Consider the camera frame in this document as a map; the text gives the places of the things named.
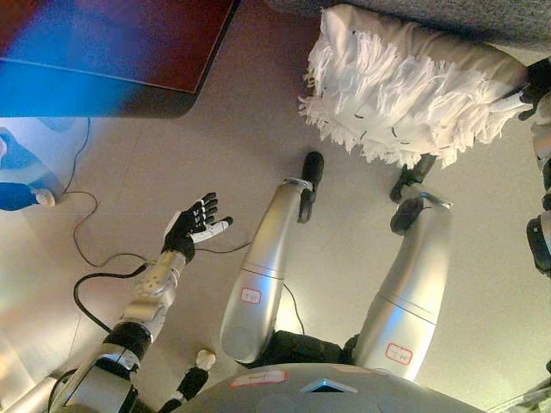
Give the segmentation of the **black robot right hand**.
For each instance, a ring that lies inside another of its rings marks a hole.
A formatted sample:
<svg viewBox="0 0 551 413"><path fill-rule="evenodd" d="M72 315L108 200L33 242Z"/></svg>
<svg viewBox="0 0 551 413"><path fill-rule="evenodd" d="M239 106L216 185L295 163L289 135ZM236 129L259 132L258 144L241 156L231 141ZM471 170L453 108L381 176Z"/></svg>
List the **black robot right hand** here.
<svg viewBox="0 0 551 413"><path fill-rule="evenodd" d="M519 120L529 119L536 113L540 100L550 92L550 57L546 57L527 67L525 84L508 92L490 105L492 113L519 109Z"/></svg>

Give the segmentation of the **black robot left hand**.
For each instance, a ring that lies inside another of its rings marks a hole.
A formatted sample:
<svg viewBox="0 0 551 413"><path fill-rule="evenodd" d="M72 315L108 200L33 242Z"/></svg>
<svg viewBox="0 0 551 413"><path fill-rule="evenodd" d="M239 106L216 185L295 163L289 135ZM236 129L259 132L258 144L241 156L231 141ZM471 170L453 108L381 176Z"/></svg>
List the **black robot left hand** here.
<svg viewBox="0 0 551 413"><path fill-rule="evenodd" d="M176 252L186 262L195 257L195 246L225 231L233 224L232 217L216 219L218 197L208 193L184 211L177 211L164 232L161 253Z"/></svg>

